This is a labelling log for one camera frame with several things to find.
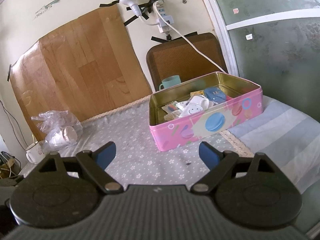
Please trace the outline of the brown chair back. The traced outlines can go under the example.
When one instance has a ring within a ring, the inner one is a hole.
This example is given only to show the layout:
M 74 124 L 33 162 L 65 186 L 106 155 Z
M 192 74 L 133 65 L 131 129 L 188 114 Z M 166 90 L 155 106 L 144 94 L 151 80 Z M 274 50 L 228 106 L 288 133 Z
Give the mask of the brown chair back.
M 204 55 L 214 61 L 219 68 L 198 54 L 183 38 L 163 41 L 152 47 L 146 55 L 146 63 L 156 91 L 162 81 L 178 75 L 182 82 L 223 69 L 227 71 L 221 46 L 212 33 L 193 32 L 187 39 Z

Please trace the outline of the white smiley face pouch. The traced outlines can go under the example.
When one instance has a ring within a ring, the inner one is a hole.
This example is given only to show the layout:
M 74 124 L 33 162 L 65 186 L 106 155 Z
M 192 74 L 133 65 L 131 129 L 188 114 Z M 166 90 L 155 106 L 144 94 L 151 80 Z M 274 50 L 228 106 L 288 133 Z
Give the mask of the white smiley face pouch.
M 199 113 L 201 111 L 207 110 L 209 106 L 210 101 L 208 98 L 203 95 L 194 95 L 187 101 L 179 117 L 183 118 L 185 116 Z

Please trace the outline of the blue transparent plastic case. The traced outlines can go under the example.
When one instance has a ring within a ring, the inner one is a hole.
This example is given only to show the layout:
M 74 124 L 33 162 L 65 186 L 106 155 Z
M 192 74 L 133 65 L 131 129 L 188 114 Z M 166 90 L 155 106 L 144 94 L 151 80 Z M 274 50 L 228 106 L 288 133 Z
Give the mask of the blue transparent plastic case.
M 220 104 L 226 102 L 225 93 L 217 87 L 208 87 L 204 90 L 204 95 L 209 101 Z

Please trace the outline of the white enamel mug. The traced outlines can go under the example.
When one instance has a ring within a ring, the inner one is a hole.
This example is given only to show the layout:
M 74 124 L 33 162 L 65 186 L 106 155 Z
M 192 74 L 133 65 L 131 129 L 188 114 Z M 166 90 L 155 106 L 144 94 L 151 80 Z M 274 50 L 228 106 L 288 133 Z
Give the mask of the white enamel mug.
M 46 157 L 40 142 L 35 142 L 29 145 L 26 149 L 25 155 L 27 160 L 32 164 L 38 164 Z

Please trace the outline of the wood pattern board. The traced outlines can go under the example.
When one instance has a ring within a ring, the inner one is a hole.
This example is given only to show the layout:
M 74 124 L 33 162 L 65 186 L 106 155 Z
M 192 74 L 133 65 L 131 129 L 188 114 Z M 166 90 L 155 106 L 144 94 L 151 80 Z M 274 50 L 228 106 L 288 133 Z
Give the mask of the wood pattern board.
M 151 94 L 116 5 L 40 38 L 13 65 L 10 83 L 37 140 L 45 134 L 32 116 L 68 110 L 84 121 Z

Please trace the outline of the coloured marker pen pack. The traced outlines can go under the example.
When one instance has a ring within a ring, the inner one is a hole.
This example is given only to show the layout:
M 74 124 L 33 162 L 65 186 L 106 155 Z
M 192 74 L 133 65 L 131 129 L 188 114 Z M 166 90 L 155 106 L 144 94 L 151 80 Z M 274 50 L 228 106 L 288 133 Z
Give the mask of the coloured marker pen pack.
M 178 108 L 177 106 L 178 102 L 173 101 L 170 103 L 167 103 L 165 106 L 162 107 L 163 111 L 165 111 L 166 115 L 173 114 L 175 116 L 180 116 L 182 113 L 182 110 Z

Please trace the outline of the grey floral tablecloth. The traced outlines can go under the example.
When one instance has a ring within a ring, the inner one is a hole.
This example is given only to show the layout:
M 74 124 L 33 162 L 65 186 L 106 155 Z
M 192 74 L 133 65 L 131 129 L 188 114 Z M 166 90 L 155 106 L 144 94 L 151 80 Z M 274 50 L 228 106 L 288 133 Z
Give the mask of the grey floral tablecloth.
M 191 187 L 209 172 L 199 157 L 199 141 L 174 150 L 158 150 L 149 129 L 149 100 L 143 98 L 124 107 L 82 122 L 83 134 L 74 146 L 59 151 L 73 157 L 81 150 L 95 151 L 109 141 L 116 157 L 105 169 L 123 187 L 176 185 Z

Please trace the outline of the pink tin box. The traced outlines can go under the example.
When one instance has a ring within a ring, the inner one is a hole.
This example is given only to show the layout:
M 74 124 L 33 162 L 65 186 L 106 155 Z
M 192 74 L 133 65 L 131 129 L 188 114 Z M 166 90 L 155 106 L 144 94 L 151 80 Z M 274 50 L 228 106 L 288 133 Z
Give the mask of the pink tin box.
M 165 121 L 162 107 L 187 101 L 192 92 L 217 87 L 226 102 L 199 113 Z M 262 87 L 252 81 L 213 72 L 152 94 L 149 102 L 149 126 L 157 148 L 164 152 L 232 128 L 263 112 Z

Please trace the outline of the teal plastic cup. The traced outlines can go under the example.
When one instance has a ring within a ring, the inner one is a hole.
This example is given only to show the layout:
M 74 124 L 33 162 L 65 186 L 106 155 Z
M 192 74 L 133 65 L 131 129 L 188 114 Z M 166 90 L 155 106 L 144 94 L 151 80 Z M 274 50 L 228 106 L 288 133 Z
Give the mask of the teal plastic cup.
M 180 83 L 181 80 L 179 75 L 170 76 L 161 81 L 161 84 L 159 85 L 159 90 L 167 89 L 172 86 L 179 85 Z

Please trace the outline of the clear plastic bag with cups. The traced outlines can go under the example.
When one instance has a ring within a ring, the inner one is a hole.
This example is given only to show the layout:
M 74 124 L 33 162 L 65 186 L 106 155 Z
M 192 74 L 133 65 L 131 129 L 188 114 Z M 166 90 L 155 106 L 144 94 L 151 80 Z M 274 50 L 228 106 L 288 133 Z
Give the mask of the clear plastic bag with cups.
M 83 127 L 78 118 L 70 111 L 47 111 L 31 120 L 46 134 L 42 143 L 44 153 L 57 152 L 75 145 L 83 134 Z

